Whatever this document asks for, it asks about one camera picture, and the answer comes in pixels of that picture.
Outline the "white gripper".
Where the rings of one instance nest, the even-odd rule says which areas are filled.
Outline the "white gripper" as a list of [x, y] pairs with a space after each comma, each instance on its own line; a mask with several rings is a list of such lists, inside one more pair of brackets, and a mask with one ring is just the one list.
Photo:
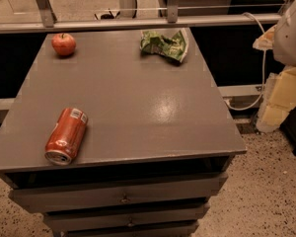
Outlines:
[[273, 132], [296, 107], [296, 0], [276, 26], [254, 41], [253, 48], [273, 49], [275, 60], [291, 65], [285, 66], [279, 74], [270, 73], [263, 91], [256, 128], [260, 132]]

